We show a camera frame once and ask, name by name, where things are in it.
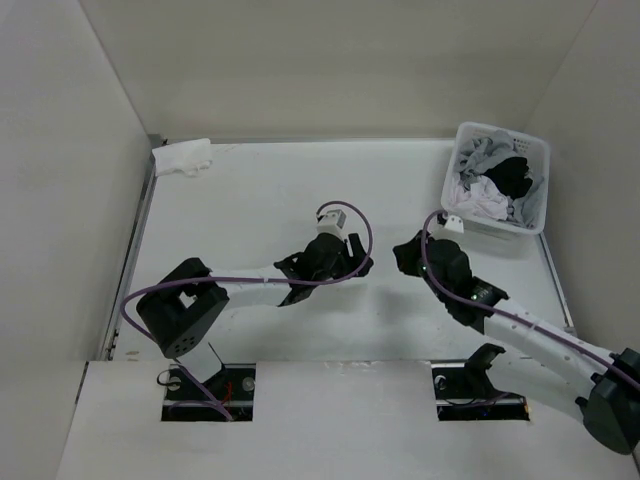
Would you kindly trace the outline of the grey tank top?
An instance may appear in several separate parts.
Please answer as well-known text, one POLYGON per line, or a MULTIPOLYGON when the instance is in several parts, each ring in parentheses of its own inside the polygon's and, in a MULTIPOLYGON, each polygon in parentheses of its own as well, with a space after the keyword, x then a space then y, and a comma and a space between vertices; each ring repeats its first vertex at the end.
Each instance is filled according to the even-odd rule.
POLYGON ((497 130, 489 136, 465 142, 456 155, 454 171, 459 175, 461 186, 468 191, 488 170, 517 155, 511 136, 504 130, 497 130))

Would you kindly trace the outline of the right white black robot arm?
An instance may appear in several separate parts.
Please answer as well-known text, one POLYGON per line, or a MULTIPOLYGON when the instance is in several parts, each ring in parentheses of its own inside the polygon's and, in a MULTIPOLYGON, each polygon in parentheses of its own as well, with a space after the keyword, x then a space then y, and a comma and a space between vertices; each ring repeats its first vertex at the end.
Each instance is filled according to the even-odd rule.
POLYGON ((639 444, 639 353, 580 340, 473 275, 449 239, 416 234, 394 247, 400 272, 419 277, 459 324, 487 337, 464 367, 473 394, 510 393, 580 423, 605 448, 630 455, 639 444))

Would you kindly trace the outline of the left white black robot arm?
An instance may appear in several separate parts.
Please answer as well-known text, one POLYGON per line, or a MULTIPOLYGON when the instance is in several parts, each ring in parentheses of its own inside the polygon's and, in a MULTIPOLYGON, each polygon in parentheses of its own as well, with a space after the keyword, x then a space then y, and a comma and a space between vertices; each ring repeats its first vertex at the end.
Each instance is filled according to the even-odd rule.
POLYGON ((224 387, 222 362, 208 347, 209 331, 224 311, 290 307, 319 286, 366 276, 373 265, 356 233, 346 239, 320 233, 303 251, 253 271, 214 274, 192 257, 144 293, 136 313, 163 356, 184 365, 192 389, 210 399, 224 387))

